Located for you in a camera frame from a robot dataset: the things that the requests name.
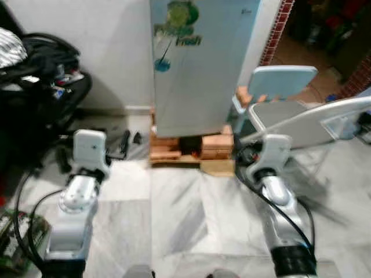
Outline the light blue fridge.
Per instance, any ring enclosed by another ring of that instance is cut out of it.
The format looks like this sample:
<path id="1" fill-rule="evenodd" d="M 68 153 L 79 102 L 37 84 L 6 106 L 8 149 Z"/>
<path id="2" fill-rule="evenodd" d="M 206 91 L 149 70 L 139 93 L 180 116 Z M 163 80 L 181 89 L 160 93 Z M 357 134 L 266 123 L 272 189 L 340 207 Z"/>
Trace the light blue fridge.
<path id="1" fill-rule="evenodd" d="M 150 0 L 159 137 L 226 122 L 261 0 Z"/>

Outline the tan wooden board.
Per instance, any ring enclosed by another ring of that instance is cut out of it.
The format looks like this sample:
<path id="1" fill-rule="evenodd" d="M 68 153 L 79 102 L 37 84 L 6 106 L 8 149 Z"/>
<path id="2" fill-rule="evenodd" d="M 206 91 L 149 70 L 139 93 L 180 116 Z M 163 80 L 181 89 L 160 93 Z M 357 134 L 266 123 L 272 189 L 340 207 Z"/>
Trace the tan wooden board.
<path id="1" fill-rule="evenodd" d="M 202 160 L 191 155 L 182 155 L 173 159 L 149 159 L 151 167 L 175 167 L 175 169 L 198 169 L 212 177 L 233 177 L 234 160 Z"/>

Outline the light blue plastic chair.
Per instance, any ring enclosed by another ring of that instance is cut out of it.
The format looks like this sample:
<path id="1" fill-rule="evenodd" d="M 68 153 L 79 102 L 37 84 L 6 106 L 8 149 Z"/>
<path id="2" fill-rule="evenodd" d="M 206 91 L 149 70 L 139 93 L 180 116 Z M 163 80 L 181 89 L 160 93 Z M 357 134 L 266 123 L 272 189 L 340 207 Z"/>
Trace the light blue plastic chair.
<path id="1" fill-rule="evenodd" d="M 267 65 L 254 69 L 247 85 L 238 86 L 233 98 L 233 111 L 230 113 L 231 131 L 238 135 L 247 120 L 247 109 L 252 104 L 283 101 L 300 94 L 318 69 L 308 65 Z"/>

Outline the black bag pile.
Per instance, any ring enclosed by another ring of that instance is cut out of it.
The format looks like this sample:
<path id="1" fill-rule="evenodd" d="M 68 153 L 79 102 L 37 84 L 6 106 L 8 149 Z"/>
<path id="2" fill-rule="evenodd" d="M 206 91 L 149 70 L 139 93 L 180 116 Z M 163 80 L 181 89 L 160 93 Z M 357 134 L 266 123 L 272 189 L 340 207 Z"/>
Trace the black bag pile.
<path id="1" fill-rule="evenodd" d="M 68 135 L 92 88 L 72 44 L 42 32 L 18 37 L 27 59 L 0 69 L 0 185 L 14 170 L 40 166 L 47 151 Z"/>

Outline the silver right robot leg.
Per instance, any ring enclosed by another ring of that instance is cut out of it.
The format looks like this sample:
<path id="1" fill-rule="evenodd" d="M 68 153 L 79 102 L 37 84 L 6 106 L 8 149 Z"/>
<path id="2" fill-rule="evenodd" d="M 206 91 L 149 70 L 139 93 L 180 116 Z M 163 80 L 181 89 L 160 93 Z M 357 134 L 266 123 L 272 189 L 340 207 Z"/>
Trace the silver right robot leg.
<path id="1" fill-rule="evenodd" d="M 207 275 L 207 278 L 239 278 L 239 275 L 232 270 L 217 268 Z"/>

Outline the green patterned box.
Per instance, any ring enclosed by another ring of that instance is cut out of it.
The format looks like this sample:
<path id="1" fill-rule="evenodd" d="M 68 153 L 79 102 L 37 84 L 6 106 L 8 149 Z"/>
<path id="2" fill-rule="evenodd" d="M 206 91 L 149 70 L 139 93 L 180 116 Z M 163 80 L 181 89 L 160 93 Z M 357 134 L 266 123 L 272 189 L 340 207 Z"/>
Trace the green patterned box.
<path id="1" fill-rule="evenodd" d="M 18 240 L 15 237 L 15 225 L 12 220 L 14 211 L 0 211 L 0 276 L 23 275 L 28 270 L 30 259 L 24 255 L 19 248 Z M 34 238 L 34 246 L 39 248 L 43 239 L 49 232 L 49 223 L 40 215 L 34 218 L 32 231 L 28 230 L 30 224 L 29 214 L 20 212 L 19 231 L 22 239 L 27 241 L 29 236 Z"/>

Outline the black white striped cloth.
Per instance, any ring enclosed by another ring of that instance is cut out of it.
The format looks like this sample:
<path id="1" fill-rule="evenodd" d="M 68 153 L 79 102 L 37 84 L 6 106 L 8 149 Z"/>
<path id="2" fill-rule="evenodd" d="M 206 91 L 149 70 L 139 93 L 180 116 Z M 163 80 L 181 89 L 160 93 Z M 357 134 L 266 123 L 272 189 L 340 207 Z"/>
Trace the black white striped cloth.
<path id="1" fill-rule="evenodd" d="M 26 48 L 18 35 L 0 27 L 0 69 L 23 63 L 27 58 Z"/>

